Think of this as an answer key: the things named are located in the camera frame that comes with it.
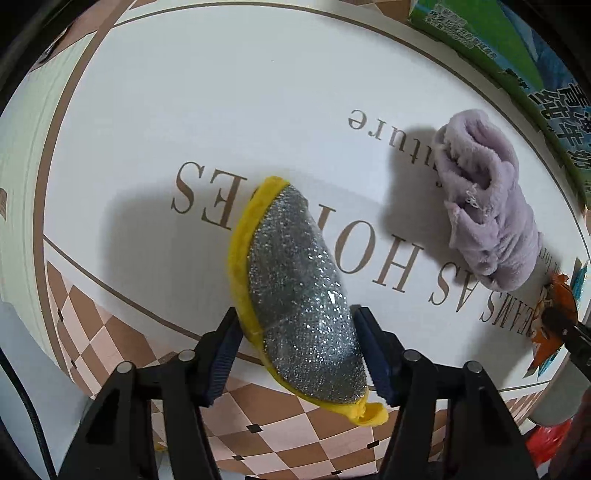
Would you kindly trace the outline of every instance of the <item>brown border line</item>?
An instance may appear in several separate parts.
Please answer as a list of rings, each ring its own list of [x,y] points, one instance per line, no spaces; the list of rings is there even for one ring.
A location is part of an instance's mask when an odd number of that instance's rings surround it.
[[[74,90],[76,89],[76,86],[78,85],[78,82],[80,81],[80,78],[82,77],[84,70],[86,69],[87,65],[89,64],[90,59],[92,58],[92,56],[94,55],[94,53],[98,49],[101,42],[106,37],[107,33],[111,30],[111,28],[120,27],[122,25],[125,25],[127,23],[130,23],[130,22],[133,22],[136,20],[141,20],[143,18],[153,17],[155,15],[164,14],[164,13],[168,13],[168,12],[172,12],[172,11],[179,11],[179,10],[200,8],[200,7],[219,7],[219,6],[230,6],[230,5],[273,7],[273,8],[284,8],[284,9],[296,10],[296,11],[304,11],[304,12],[308,12],[308,13],[312,13],[312,14],[322,15],[324,17],[333,18],[336,20],[341,20],[346,23],[349,23],[349,24],[352,24],[352,25],[355,25],[355,26],[358,26],[361,28],[365,28],[366,30],[373,31],[379,35],[383,35],[386,38],[394,40],[394,41],[410,48],[411,50],[419,53],[420,55],[428,58],[429,60],[431,60],[435,64],[438,64],[439,66],[441,66],[442,68],[444,68],[445,70],[450,72],[452,75],[454,75],[455,77],[457,77],[458,79],[463,81],[470,88],[472,88],[475,92],[477,92],[481,97],[486,99],[489,102],[489,104],[492,105],[493,108],[495,108],[509,122],[509,124],[513,128],[515,128],[515,130],[517,132],[519,132],[519,134],[522,136],[522,138],[525,140],[525,142],[536,153],[538,159],[544,164],[544,167],[548,171],[550,177],[552,177],[552,179],[554,180],[556,186],[558,187],[558,190],[560,191],[560,193],[562,194],[562,196],[564,198],[564,201],[566,202],[567,206],[569,207],[571,214],[573,215],[573,219],[574,219],[574,222],[577,226],[577,229],[579,230],[579,234],[581,236],[581,239],[583,240],[583,245],[585,247],[585,250],[587,251],[587,256],[591,260],[591,255],[589,255],[589,249],[587,248],[587,245],[584,241],[583,232],[580,229],[576,215],[574,214],[574,211],[573,211],[572,207],[570,206],[570,203],[566,197],[566,194],[564,193],[564,191],[560,187],[557,179],[552,174],[549,166],[545,163],[545,161],[543,160],[540,153],[534,147],[533,143],[517,127],[517,125],[513,122],[513,120],[511,120],[509,118],[509,116],[507,114],[505,114],[505,112],[503,112],[498,105],[496,105],[495,102],[493,102],[486,94],[484,94],[484,92],[482,92],[473,83],[471,83],[466,78],[464,78],[463,76],[458,74],[456,71],[449,68],[447,65],[445,65],[443,62],[441,62],[439,59],[435,58],[431,54],[428,54],[425,51],[420,50],[418,47],[412,45],[411,43],[409,43],[405,40],[402,40],[392,34],[386,33],[376,27],[364,24],[364,23],[356,21],[356,20],[352,20],[347,17],[343,17],[341,15],[337,15],[337,14],[329,13],[329,12],[324,12],[321,10],[315,10],[315,9],[308,8],[308,7],[300,7],[298,5],[283,5],[283,4],[266,3],[266,2],[232,2],[232,1],[229,1],[229,2],[210,2],[210,3],[206,3],[206,4],[196,4],[196,5],[184,5],[182,7],[169,8],[169,9],[160,10],[158,12],[152,12],[149,14],[140,15],[138,17],[131,18],[129,20],[125,20],[125,21],[115,25],[116,21],[127,10],[127,8],[133,3],[133,1],[134,0],[122,0],[122,2],[119,4],[117,9],[115,9],[110,14],[110,16],[107,17],[107,19],[103,22],[103,24],[99,27],[96,34],[94,35],[94,37],[92,38],[92,40],[90,41],[90,43],[88,44],[88,46],[86,47],[86,49],[84,50],[82,55],[80,56],[80,59],[76,63],[76,66],[74,67],[72,74],[66,83],[66,86],[65,86],[65,88],[62,92],[62,95],[60,97],[60,100],[57,104],[54,116],[51,120],[51,124],[50,124],[49,130],[48,130],[48,133],[47,133],[46,143],[44,145],[43,152],[41,154],[39,171],[37,174],[37,184],[35,186],[35,201],[34,201],[34,209],[33,209],[33,256],[34,256],[34,266],[35,266],[35,277],[37,279],[37,290],[38,290],[39,300],[41,303],[41,312],[43,314],[43,319],[46,324],[46,329],[48,332],[50,344],[51,344],[51,347],[54,351],[54,354],[56,355],[58,364],[60,365],[62,370],[67,371],[67,367],[66,367],[63,357],[61,356],[61,349],[59,347],[57,335],[55,333],[55,330],[53,329],[53,319],[51,318],[49,297],[48,297],[48,292],[47,292],[47,283],[46,283],[46,278],[45,278],[45,265],[44,265],[45,259],[44,259],[44,252],[43,252],[43,240],[44,239],[58,253],[60,253],[66,260],[68,260],[74,267],[76,267],[84,275],[89,277],[91,280],[96,282],[98,285],[100,285],[105,290],[107,290],[110,293],[112,293],[113,295],[115,295],[120,300],[124,301],[128,305],[132,306],[133,308],[137,309],[138,311],[140,311],[143,314],[147,315],[148,317],[152,318],[156,322],[161,323],[162,325],[164,325],[168,328],[171,328],[172,330],[175,330],[178,333],[182,333],[183,335],[186,335],[190,338],[199,340],[199,338],[198,338],[199,336],[196,335],[195,333],[189,332],[188,330],[178,327],[174,323],[164,320],[163,318],[157,316],[156,314],[150,312],[149,310],[145,309],[141,305],[137,304],[133,300],[128,299],[127,297],[125,297],[121,293],[117,292],[112,287],[110,287],[107,284],[105,284],[104,282],[102,282],[100,279],[96,278],[90,272],[86,271],[82,266],[80,266],[79,264],[74,262],[70,257],[68,257],[62,250],[60,250],[54,243],[52,243],[43,234],[43,224],[44,224],[44,215],[45,215],[45,199],[46,199],[46,193],[47,193],[47,180],[49,177],[49,169],[51,166],[53,152],[55,150],[55,146],[56,146],[56,142],[57,142],[57,136],[59,134],[59,130],[60,130],[63,118],[65,117],[67,107],[72,99],[73,94],[74,94]],[[238,357],[243,358],[247,361],[253,361],[253,363],[257,363],[260,365],[262,364],[262,362],[258,358],[254,358],[249,355],[244,355],[242,353],[239,353]],[[509,388],[509,389],[500,390],[500,391],[518,390],[518,389],[522,389],[522,388],[532,387],[535,385],[542,385],[542,384],[549,383],[549,382],[550,381],[541,382],[539,384],[526,385],[524,387],[514,387],[514,388]]]
[[[111,14],[101,23],[92,40],[86,46],[84,52],[78,59],[78,62],[72,70],[72,74],[60,99],[57,102],[56,111],[53,113],[45,144],[43,145],[43,152],[41,153],[41,160],[39,162],[39,170],[37,172],[37,182],[35,184],[35,198],[33,201],[33,264],[35,267],[35,280],[37,283],[37,294],[39,296],[39,303],[41,304],[41,314],[43,315],[43,322],[49,337],[49,343],[56,356],[57,364],[64,371],[68,372],[66,361],[61,353],[60,342],[57,339],[57,333],[53,325],[53,318],[51,316],[51,308],[49,303],[49,295],[47,291],[47,282],[45,278],[45,258],[43,253],[43,225],[45,217],[45,198],[47,193],[47,180],[49,178],[49,168],[51,166],[51,159],[56,147],[57,136],[60,132],[61,122],[66,115],[66,110],[74,95],[74,90],[90,62],[90,59],[95,54],[100,43],[106,37],[107,33],[115,25],[115,22],[127,10],[134,0],[121,0],[121,3],[111,12]]]
[[[441,60],[437,59],[436,57],[434,57],[433,55],[431,55],[430,53],[427,53],[423,50],[421,50],[419,47],[416,47],[415,45],[407,42],[406,40],[403,40],[402,38],[398,38],[393,34],[387,33],[383,30],[380,30],[377,27],[374,27],[372,25],[368,25],[365,24],[363,22],[357,21],[357,20],[352,20],[350,18],[347,17],[343,17],[341,15],[337,15],[335,13],[331,13],[331,12],[324,12],[322,10],[316,10],[313,8],[309,8],[309,7],[300,7],[299,5],[284,5],[284,4],[275,4],[275,3],[270,3],[270,2],[232,2],[232,1],[227,1],[227,2],[209,2],[206,4],[193,4],[193,5],[183,5],[181,7],[172,7],[172,8],[166,8],[164,10],[159,10],[157,12],[150,12],[148,14],[144,14],[144,15],[139,15],[137,17],[134,18],[130,18],[128,20],[122,21],[121,23],[118,23],[116,25],[114,25],[114,28],[116,27],[121,27],[123,25],[127,25],[128,23],[134,22],[136,20],[142,20],[144,18],[148,18],[148,17],[154,17],[155,15],[160,15],[160,14],[165,14],[165,13],[169,13],[169,12],[175,12],[175,11],[180,11],[180,10],[187,10],[187,9],[192,9],[192,8],[201,8],[201,7],[227,7],[230,5],[247,5],[247,6],[254,6],[254,7],[273,7],[273,8],[284,8],[287,10],[297,10],[297,11],[302,11],[302,12],[308,12],[311,14],[316,14],[316,15],[321,15],[323,17],[329,17],[329,18],[333,18],[335,20],[341,20],[345,23],[351,24],[351,25],[355,25],[357,27],[361,27],[364,28],[366,30],[372,31],[374,33],[377,33],[379,35],[382,35],[383,37],[389,38],[390,40],[394,40],[397,43],[400,43],[401,45],[404,45],[407,48],[410,48],[412,51],[417,52],[418,54],[422,55],[423,57],[428,58],[429,60],[431,60],[433,63],[436,63],[437,65],[439,65],[440,67],[444,68],[445,70],[447,70],[449,73],[451,73],[454,77],[458,78],[459,80],[461,80],[462,82],[464,82],[466,85],[468,85],[472,90],[474,90],[476,93],[478,93],[478,95],[480,95],[481,97],[483,97],[490,105],[492,105],[492,107],[499,112],[503,118],[505,118],[505,120],[507,120],[507,122],[509,122],[509,124],[521,135],[521,137],[525,140],[525,142],[530,146],[530,148],[535,152],[536,156],[538,157],[538,159],[542,162],[542,164],[544,165],[544,167],[546,168],[546,170],[548,171],[548,174],[550,175],[550,177],[552,177],[552,179],[554,180],[554,183],[556,184],[556,186],[558,187],[559,192],[562,194],[562,197],[564,199],[564,201],[566,202],[566,205],[569,207],[570,213],[573,216],[575,225],[577,226],[577,229],[579,230],[579,235],[581,236],[581,240],[583,241],[583,246],[585,247],[585,250],[587,251],[587,257],[589,259],[589,261],[591,261],[591,253],[589,252],[589,248],[587,247],[587,243],[584,240],[584,236],[583,236],[583,231],[581,230],[581,227],[579,225],[579,222],[577,220],[577,216],[573,210],[573,208],[570,205],[570,202],[568,200],[568,198],[566,197],[566,194],[564,193],[562,187],[560,186],[560,184],[558,183],[558,180],[555,178],[554,174],[552,173],[552,171],[550,170],[550,167],[546,164],[546,162],[544,161],[544,159],[542,158],[541,154],[538,152],[538,150],[534,147],[534,144],[530,141],[529,138],[527,138],[525,136],[525,134],[521,131],[521,129],[516,125],[516,123],[505,113],[501,110],[501,108],[488,96],[486,95],[482,90],[480,90],[476,85],[474,85],[472,82],[470,82],[467,78],[464,78],[463,76],[461,76],[458,72],[456,72],[455,70],[453,70],[451,67],[447,66],[445,63],[443,63]],[[487,80],[490,81],[490,79],[484,75],[482,72],[479,71],[479,73],[484,76]],[[539,127],[536,126],[535,124],[533,124],[528,117],[521,112],[521,110],[518,108],[519,112],[521,113],[521,115],[536,129],[539,130]]]

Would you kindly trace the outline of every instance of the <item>glittery silver scrubber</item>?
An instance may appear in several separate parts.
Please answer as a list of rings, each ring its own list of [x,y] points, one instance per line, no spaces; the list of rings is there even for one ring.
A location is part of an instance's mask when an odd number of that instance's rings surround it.
[[[249,292],[264,349],[293,388],[350,404],[366,376],[335,262],[305,198],[285,187],[259,223],[248,255]]]

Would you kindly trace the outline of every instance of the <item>yellow object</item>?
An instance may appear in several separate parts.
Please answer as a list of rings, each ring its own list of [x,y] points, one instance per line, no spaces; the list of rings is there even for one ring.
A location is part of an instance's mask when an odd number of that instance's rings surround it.
[[[281,191],[289,185],[289,182],[279,177],[269,177],[256,191],[251,201],[246,206],[244,213],[230,242],[228,255],[228,267],[230,276],[230,289],[236,304],[236,310],[240,318],[244,335],[258,350],[261,360],[269,373],[277,382],[298,397],[325,408],[326,410],[340,413],[351,422],[360,426],[377,426],[388,420],[388,412],[381,403],[367,403],[369,390],[365,395],[353,404],[338,404],[317,400],[297,391],[283,379],[273,367],[263,346],[263,331],[256,318],[252,306],[249,281],[248,281],[248,252],[251,247],[252,237],[264,217],[267,209]]]

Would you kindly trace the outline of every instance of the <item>red plastic bag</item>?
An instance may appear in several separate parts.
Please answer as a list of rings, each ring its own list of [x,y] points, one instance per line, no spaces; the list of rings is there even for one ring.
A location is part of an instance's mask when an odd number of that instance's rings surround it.
[[[569,432],[573,420],[568,419],[554,427],[537,427],[535,432],[525,442],[527,449],[538,468],[542,463],[550,460],[558,451],[558,447]]]

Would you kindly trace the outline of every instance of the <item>rolled purple towel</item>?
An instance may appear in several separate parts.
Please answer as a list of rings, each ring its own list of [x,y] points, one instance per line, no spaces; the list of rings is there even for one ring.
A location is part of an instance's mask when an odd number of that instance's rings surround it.
[[[433,140],[452,224],[449,241],[482,284],[513,291],[535,267],[542,234],[519,187],[513,146],[481,110],[454,115]]]

